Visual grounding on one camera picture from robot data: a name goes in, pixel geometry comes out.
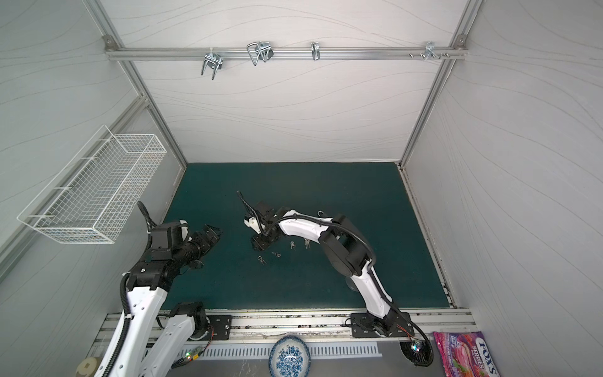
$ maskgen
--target decorative plate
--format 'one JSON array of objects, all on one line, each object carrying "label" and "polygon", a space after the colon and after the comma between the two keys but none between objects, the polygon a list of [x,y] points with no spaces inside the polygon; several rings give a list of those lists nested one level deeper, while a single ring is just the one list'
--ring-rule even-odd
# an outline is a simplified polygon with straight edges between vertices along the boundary
[{"label": "decorative plate", "polygon": [[310,350],[298,337],[284,337],[272,347],[268,368],[272,377],[306,377],[310,372]]}]

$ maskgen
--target wire mesh basket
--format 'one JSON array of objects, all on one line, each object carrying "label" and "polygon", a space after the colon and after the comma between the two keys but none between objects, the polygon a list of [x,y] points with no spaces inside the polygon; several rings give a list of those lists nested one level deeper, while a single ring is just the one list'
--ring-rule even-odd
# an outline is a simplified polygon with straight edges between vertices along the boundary
[{"label": "wire mesh basket", "polygon": [[62,244],[115,242],[166,150],[156,135],[101,130],[109,135],[93,136],[86,144],[92,155],[76,155],[19,214],[19,221]]}]

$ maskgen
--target dark green work surface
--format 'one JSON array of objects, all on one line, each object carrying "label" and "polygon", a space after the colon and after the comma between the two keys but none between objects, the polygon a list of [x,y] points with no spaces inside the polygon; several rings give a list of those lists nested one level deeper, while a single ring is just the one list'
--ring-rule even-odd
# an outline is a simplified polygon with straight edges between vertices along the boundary
[{"label": "dark green work surface", "polygon": [[346,215],[373,246],[375,271],[399,306],[448,307],[395,164],[192,163],[165,221],[186,220],[192,231],[210,224],[223,234],[204,257],[204,268],[176,278],[163,309],[186,301],[202,301],[210,309],[364,306],[319,244],[306,250],[302,238],[284,236],[261,254],[254,251],[254,233],[243,224],[245,208],[236,190],[252,206],[263,200],[307,215]]}]

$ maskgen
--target pink candy package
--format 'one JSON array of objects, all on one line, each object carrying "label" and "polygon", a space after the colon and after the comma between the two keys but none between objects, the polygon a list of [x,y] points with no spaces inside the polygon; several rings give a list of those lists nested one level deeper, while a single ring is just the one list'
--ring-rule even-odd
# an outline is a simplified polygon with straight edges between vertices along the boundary
[{"label": "pink candy package", "polygon": [[500,377],[481,332],[434,332],[446,377]]}]

